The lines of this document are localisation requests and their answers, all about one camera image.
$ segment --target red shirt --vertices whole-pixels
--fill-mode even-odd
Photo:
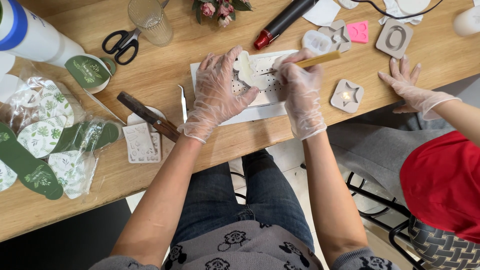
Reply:
[[[416,218],[480,244],[480,148],[453,131],[415,149],[400,182]]]

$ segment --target disposable plastic glove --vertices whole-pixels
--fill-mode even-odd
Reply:
[[[197,70],[195,102],[187,122],[178,127],[188,137],[206,143],[213,129],[241,113],[258,95],[252,87],[235,96],[232,91],[233,62],[242,51],[240,45],[224,55],[209,53]]]
[[[327,129],[319,111],[322,66],[315,65],[302,69],[294,64],[314,56],[309,49],[302,49],[283,60],[278,68],[280,83],[287,86],[285,109],[292,125],[292,133],[299,140]]]
[[[417,64],[410,74],[410,60],[406,55],[400,59],[400,70],[398,70],[395,58],[390,60],[390,72],[392,76],[383,72],[378,72],[378,76],[393,87],[395,92],[401,96],[406,104],[395,108],[394,113],[403,112],[419,112],[423,113],[424,120],[434,120],[440,118],[436,112],[432,110],[436,105],[452,100],[461,99],[449,95],[445,92],[435,92],[421,89],[415,86],[420,75],[421,65]]]

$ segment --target glass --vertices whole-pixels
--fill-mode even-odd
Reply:
[[[128,16],[153,45],[161,47],[172,41],[172,26],[157,0],[131,0]]]

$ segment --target pink silicone mold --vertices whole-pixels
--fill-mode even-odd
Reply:
[[[368,43],[368,21],[349,24],[347,30],[353,42]]]

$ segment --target white bottle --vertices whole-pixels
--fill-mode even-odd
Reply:
[[[453,21],[453,30],[461,37],[480,32],[480,6],[458,15]]]
[[[0,0],[0,51],[65,68],[84,49],[15,0]]]

